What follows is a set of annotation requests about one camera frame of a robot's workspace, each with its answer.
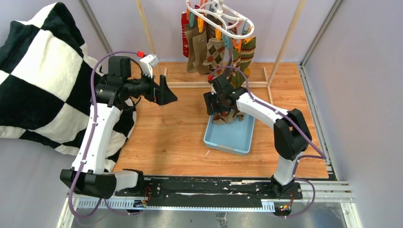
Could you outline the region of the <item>argyle beige orange sock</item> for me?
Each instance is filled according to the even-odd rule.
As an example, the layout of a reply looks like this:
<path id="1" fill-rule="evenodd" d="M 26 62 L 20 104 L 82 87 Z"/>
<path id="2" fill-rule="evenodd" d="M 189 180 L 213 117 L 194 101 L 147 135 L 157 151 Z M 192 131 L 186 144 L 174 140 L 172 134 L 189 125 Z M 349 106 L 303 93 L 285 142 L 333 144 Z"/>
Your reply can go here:
<path id="1" fill-rule="evenodd" d="M 236 120 L 242 122 L 245 118 L 245 113 L 237 109 L 230 109 L 221 113 L 215 113 L 213 115 L 212 123 L 217 125 L 224 125 L 232 123 Z"/>

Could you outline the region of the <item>light blue plastic basket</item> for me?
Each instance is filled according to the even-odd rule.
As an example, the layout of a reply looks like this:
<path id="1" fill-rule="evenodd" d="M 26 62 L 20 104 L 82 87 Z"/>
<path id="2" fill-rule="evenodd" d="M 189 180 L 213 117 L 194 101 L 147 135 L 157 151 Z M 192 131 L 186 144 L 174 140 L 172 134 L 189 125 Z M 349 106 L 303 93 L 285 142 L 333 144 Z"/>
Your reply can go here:
<path id="1" fill-rule="evenodd" d="M 218 125 L 213 116 L 208 120 L 204 134 L 204 144 L 212 149 L 245 156 L 250 152 L 255 118 L 246 114 L 243 121 Z"/>

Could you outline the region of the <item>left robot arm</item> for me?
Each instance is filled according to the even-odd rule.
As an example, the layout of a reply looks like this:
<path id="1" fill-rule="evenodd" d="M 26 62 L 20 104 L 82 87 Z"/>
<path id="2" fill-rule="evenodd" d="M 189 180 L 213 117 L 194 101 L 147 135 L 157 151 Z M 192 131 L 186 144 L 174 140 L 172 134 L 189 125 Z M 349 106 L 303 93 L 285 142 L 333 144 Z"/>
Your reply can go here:
<path id="1" fill-rule="evenodd" d="M 63 169 L 60 173 L 60 180 L 75 194 L 109 199 L 120 190 L 134 196 L 141 196 L 145 192 L 142 171 L 125 169 L 115 173 L 105 172 L 104 159 L 113 127 L 123 111 L 129 110 L 126 100 L 130 97 L 143 96 L 160 106 L 175 102 L 178 98 L 169 89 L 164 75 L 160 75 L 160 83 L 154 81 L 153 67 L 159 62 L 155 54 L 140 59 L 140 78 L 130 78 L 131 62 L 130 57 L 110 57 L 109 72 L 92 88 L 90 120 L 82 145 L 71 168 Z"/>

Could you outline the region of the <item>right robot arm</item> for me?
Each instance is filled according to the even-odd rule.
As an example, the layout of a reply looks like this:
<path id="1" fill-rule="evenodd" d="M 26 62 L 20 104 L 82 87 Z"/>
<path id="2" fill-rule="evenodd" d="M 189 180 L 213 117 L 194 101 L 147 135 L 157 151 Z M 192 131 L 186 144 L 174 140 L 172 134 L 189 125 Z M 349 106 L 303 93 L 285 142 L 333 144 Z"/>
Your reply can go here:
<path id="1" fill-rule="evenodd" d="M 270 178 L 272 194 L 284 198 L 295 182 L 297 159 L 311 143 L 312 136 L 302 112 L 278 108 L 255 96 L 247 87 L 234 88 L 226 76 L 208 76 L 211 92 L 204 93 L 208 115 L 229 120 L 234 115 L 251 115 L 270 127 L 274 133 L 274 146 L 279 154 L 275 173 Z"/>

